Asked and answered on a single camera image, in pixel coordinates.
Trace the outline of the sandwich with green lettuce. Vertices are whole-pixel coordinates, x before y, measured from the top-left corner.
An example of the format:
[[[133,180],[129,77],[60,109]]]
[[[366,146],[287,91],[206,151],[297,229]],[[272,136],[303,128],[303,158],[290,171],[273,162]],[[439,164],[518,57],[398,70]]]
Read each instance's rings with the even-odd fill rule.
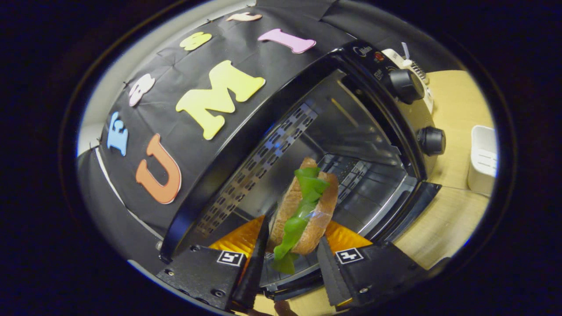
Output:
[[[322,172],[305,157],[269,224],[267,252],[273,254],[273,270],[295,273],[295,260],[310,254],[324,235],[339,199],[339,180]]]

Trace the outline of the small white rectangular tray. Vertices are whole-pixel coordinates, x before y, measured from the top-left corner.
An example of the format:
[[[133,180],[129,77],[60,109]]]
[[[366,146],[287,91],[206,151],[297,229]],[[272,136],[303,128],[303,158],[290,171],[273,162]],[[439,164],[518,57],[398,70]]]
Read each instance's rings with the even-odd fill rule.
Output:
[[[470,190],[490,197],[497,176],[497,134],[494,128],[476,125],[471,131],[467,183]]]

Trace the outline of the black electric oven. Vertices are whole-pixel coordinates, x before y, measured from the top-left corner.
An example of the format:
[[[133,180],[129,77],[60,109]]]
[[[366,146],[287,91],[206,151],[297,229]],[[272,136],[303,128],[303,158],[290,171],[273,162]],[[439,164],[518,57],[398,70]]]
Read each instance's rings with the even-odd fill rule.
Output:
[[[216,63],[209,86],[175,106],[194,124],[187,164],[198,174],[167,228],[162,269],[260,216],[270,224],[305,157],[339,180],[331,221],[373,243],[400,236],[440,190],[428,178],[446,148],[427,86],[402,61],[354,40],[278,78]],[[273,270],[266,248],[257,294],[281,301],[325,287],[317,248],[294,274]]]

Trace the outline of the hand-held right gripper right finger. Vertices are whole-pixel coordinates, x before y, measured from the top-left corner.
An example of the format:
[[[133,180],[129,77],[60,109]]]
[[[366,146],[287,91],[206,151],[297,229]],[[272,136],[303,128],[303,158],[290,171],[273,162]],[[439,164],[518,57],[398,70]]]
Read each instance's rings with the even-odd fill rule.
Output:
[[[381,304],[430,275],[391,242],[370,242],[335,221],[318,244],[317,258],[329,304],[336,308]]]

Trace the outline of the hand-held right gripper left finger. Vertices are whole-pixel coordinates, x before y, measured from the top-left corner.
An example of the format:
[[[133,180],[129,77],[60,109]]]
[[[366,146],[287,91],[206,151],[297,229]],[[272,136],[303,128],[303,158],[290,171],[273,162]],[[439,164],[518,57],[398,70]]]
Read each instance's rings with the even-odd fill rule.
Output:
[[[247,312],[259,290],[269,238],[267,217],[243,224],[214,247],[191,245],[157,278],[188,298],[225,312]]]

